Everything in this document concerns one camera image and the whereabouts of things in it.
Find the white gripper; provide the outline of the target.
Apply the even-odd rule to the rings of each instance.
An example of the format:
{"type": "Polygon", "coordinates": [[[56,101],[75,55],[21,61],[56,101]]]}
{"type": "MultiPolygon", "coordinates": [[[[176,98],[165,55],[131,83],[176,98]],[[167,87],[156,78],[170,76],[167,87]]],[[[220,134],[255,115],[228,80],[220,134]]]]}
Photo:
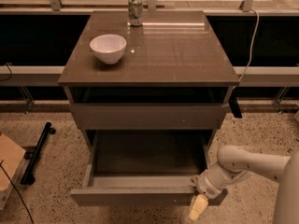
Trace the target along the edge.
{"type": "Polygon", "coordinates": [[[232,172],[220,165],[212,165],[200,175],[191,177],[200,193],[192,198],[189,219],[195,221],[208,206],[208,199],[217,198],[232,181],[232,172]]]}

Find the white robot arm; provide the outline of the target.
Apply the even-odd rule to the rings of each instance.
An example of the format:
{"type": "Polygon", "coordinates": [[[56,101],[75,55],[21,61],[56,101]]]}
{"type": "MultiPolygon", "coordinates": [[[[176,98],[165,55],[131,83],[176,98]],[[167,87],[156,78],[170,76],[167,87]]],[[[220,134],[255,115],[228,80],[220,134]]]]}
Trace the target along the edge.
{"type": "Polygon", "coordinates": [[[190,220],[196,220],[229,185],[249,173],[278,183],[273,224],[299,224],[299,152],[291,156],[251,153],[236,146],[218,149],[217,161],[192,178],[198,194],[192,198],[190,220]]]}

